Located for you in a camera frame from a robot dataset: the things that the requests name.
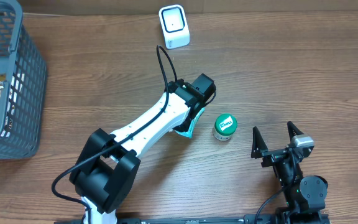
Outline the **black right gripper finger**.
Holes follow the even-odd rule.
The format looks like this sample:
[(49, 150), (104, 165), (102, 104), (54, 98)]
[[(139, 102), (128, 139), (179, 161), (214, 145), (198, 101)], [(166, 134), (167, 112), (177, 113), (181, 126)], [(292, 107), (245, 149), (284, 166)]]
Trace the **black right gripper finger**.
[(292, 140), (292, 138), (294, 136), (297, 136), (297, 135), (302, 135), (303, 132), (300, 131), (294, 124), (292, 121), (288, 121), (287, 122), (287, 129), (288, 129), (288, 134), (289, 134), (289, 137), (290, 137), (290, 140)]
[(253, 140), (252, 140), (252, 150), (251, 158), (258, 159), (264, 156), (264, 153), (268, 151), (268, 147), (259, 131), (259, 129), (253, 127)]

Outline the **green lidded jar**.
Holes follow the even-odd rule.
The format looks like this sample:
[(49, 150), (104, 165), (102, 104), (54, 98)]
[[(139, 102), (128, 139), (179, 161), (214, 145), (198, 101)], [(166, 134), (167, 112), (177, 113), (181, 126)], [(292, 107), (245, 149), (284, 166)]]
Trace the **green lidded jar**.
[(237, 120), (231, 114), (220, 114), (213, 126), (213, 136), (219, 141), (228, 141), (237, 129)]

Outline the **teal snack pouch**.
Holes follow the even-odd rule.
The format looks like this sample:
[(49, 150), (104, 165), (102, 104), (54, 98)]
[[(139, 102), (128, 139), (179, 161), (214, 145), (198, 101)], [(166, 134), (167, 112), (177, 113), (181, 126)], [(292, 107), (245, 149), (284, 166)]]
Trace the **teal snack pouch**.
[(197, 122), (198, 122), (200, 116), (203, 114), (204, 111), (205, 111), (205, 108), (202, 108), (202, 109), (198, 112), (198, 114), (195, 116), (195, 118), (191, 120), (191, 123), (190, 123), (190, 125), (189, 125), (188, 131), (182, 131), (182, 132), (176, 131), (176, 133), (179, 134), (179, 135), (181, 135), (181, 136), (184, 136), (184, 137), (186, 137), (186, 138), (191, 139), (192, 136), (193, 136), (194, 128), (195, 128), (195, 126), (196, 126), (196, 124), (197, 124)]

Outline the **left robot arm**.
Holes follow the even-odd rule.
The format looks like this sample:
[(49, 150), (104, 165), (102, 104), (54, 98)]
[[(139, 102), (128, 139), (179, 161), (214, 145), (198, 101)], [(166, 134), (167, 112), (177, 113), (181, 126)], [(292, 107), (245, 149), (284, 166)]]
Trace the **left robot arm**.
[(130, 124), (92, 133), (69, 176), (85, 203), (82, 222), (117, 223), (116, 209), (131, 191), (140, 157), (169, 131), (190, 138), (215, 94), (214, 81), (203, 73), (193, 83), (172, 81), (158, 102)]

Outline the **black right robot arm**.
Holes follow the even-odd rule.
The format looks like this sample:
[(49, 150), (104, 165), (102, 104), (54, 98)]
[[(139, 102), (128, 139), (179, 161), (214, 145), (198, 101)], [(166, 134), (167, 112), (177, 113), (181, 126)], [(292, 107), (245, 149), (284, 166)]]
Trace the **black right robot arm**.
[[(272, 167), (281, 189), (269, 197), (254, 215), (244, 218), (251, 223), (329, 223), (329, 216), (321, 213), (325, 209), (328, 182), (319, 175), (304, 176), (300, 163), (312, 153), (313, 138), (300, 131), (291, 121), (287, 123), (290, 143), (283, 149), (270, 151), (259, 131), (253, 127), (251, 158), (262, 159), (262, 167)], [(265, 206), (283, 194), (284, 207), (273, 214), (262, 214)]]

